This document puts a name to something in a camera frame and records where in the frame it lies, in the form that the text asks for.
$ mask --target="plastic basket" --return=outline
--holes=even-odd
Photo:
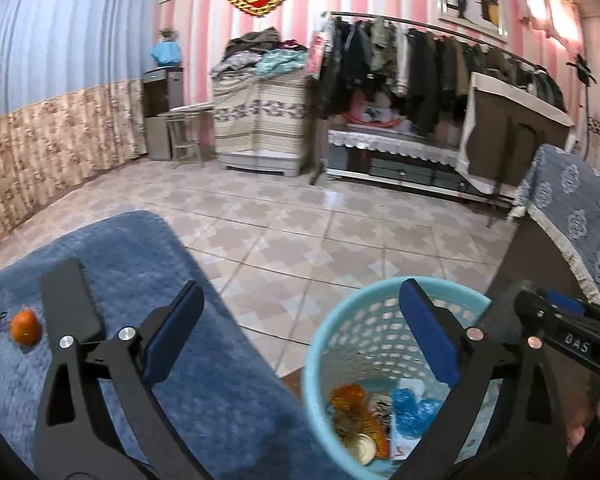
[[[355,382],[368,391],[380,391],[405,377],[423,380],[429,397],[445,399],[449,392],[446,384],[436,381],[398,307],[400,286],[408,278],[415,278],[433,303],[448,308],[464,327],[471,326],[491,303],[457,283],[406,276],[356,291],[327,316],[314,337],[304,368],[304,408],[312,431],[328,455],[358,480],[389,478],[399,463],[374,460],[362,466],[349,455],[332,430],[327,412],[334,388]],[[492,381],[458,460],[476,453],[493,415],[498,391],[499,381]]]

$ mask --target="blue curtain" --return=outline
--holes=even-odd
[[[152,67],[155,0],[1,0],[0,116]]]

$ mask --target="clothes rack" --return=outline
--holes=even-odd
[[[439,27],[437,25],[430,25],[428,23],[422,23],[422,22],[416,22],[413,20],[407,20],[404,18],[396,18],[396,17],[392,17],[392,16],[383,16],[383,15],[379,15],[379,14],[367,14],[367,13],[362,13],[362,12],[345,12],[345,11],[333,11],[333,12],[324,12],[322,14],[322,17],[327,18],[328,20],[330,20],[332,17],[351,17],[351,18],[366,18],[366,19],[370,19],[370,20],[385,20],[387,22],[394,22],[394,23],[404,23],[406,25],[411,25],[412,27],[419,27],[419,28],[424,28],[427,30],[433,30],[433,31],[437,31],[440,32],[442,34],[445,34],[447,36],[455,36],[457,38],[462,38],[468,42],[471,42],[473,44],[483,44],[485,46],[496,46],[497,48],[499,48],[503,54],[505,54],[506,56],[515,59],[517,61],[519,61],[520,63],[523,63],[524,65],[527,65],[528,67],[532,68],[533,70],[538,70],[541,69],[542,67],[536,63],[532,63],[529,60],[518,56],[517,54],[514,54],[512,52],[509,52],[497,45],[494,45],[493,43],[490,43],[489,41],[485,41],[485,40],[481,40],[481,39],[477,39],[477,38],[472,38],[471,36],[467,35],[467,34],[463,34],[462,32],[457,32],[455,30],[449,30],[448,28],[445,27]],[[315,142],[315,147],[318,150],[319,146],[322,145],[322,143],[320,142],[320,133],[323,133],[325,135],[329,135],[329,127],[328,127],[328,121],[324,121],[324,120],[318,120],[318,127],[316,129],[316,142]],[[510,147],[508,146],[510,144],[512,140],[512,135],[510,135],[510,132],[507,133],[507,139],[506,139],[506,146],[505,146],[505,150],[503,153],[503,157],[501,160],[501,168],[499,173],[503,173],[505,168],[507,167],[507,162],[510,158],[510,153],[508,153],[510,151]],[[316,183],[316,181],[318,180],[318,178],[320,177],[320,174],[323,173],[324,171],[326,171],[326,160],[323,158],[323,156],[317,152],[316,153],[316,170],[314,175],[312,176],[312,178],[310,179],[310,183],[312,185],[314,185]],[[348,171],[341,171],[341,170],[329,170],[329,173],[332,175],[337,175],[337,176],[353,176],[352,174],[349,174],[350,172]],[[362,174],[357,175],[358,178],[363,178],[365,180],[373,180],[376,182],[384,182],[384,183],[388,183],[388,184],[392,184],[391,179],[387,179],[387,178],[376,178],[373,176],[363,176]],[[412,184],[412,185],[408,185],[408,187],[412,187],[415,189],[426,189],[426,190],[433,190],[434,192],[442,192],[443,194],[447,194],[447,195],[453,195],[457,198],[462,198],[462,199],[470,199],[470,200],[476,200],[478,202],[491,202],[492,205],[495,207],[496,204],[502,204],[502,197],[500,195],[500,188],[501,188],[501,184],[496,186],[496,189],[494,190],[494,192],[490,195],[490,196],[474,196],[474,195],[468,195],[465,192],[462,191],[456,191],[456,192],[449,192],[448,190],[445,189],[440,189],[437,188],[435,186],[433,186],[433,184],[430,184],[429,186],[419,186],[417,184]]]
[[[351,18],[369,18],[372,20],[380,18],[381,20],[386,20],[388,22],[405,23],[407,25],[413,25],[413,27],[421,27],[421,28],[428,28],[429,30],[436,30],[438,32],[442,32],[443,34],[449,34],[451,36],[457,36],[458,38],[463,38],[464,40],[467,40],[467,41],[472,41],[473,43],[479,43],[479,44],[483,44],[483,45],[487,45],[487,46],[497,46],[497,45],[494,45],[493,43],[489,43],[488,41],[472,38],[471,36],[463,34],[462,32],[456,32],[455,30],[449,30],[448,28],[439,27],[437,25],[428,25],[427,23],[414,22],[413,20],[406,20],[404,18],[392,18],[391,16],[381,16],[379,14],[364,14],[361,12],[343,12],[343,11],[330,12],[330,15],[331,16],[349,16]],[[520,61],[526,65],[532,66],[536,70],[538,70],[541,67],[540,65],[531,63],[529,60],[526,60],[525,58],[520,57],[517,54],[509,52],[508,50],[504,50],[501,47],[498,47],[498,48],[507,56],[517,59],[518,61]]]

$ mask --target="pink striped wallpaper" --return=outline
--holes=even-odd
[[[519,56],[542,64],[558,82],[569,113],[577,122],[581,85],[567,51],[542,33],[523,27],[518,21],[516,0],[503,0],[509,41],[503,46]],[[192,104],[212,99],[209,71],[222,56],[230,38],[252,30],[276,27],[283,39],[308,44],[318,15],[324,10],[348,10],[398,16],[419,22],[462,30],[438,19],[438,0],[286,0],[267,16],[255,18],[235,9],[227,0],[170,0],[157,6],[156,30],[170,26],[178,31],[185,77],[185,102]],[[479,33],[462,30],[474,38],[493,43]]]

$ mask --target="blue rug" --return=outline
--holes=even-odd
[[[189,449],[216,480],[340,480],[314,440],[300,403],[242,333],[219,294],[165,222],[148,212],[110,218],[45,246],[0,272],[0,309],[30,306],[44,324],[40,276],[74,256],[85,267],[107,337],[140,325],[187,280],[205,291],[205,311],[169,378],[154,394]],[[0,431],[32,467],[36,413],[51,361],[43,339],[23,352],[0,326]],[[129,455],[145,460],[112,386],[109,412]]]

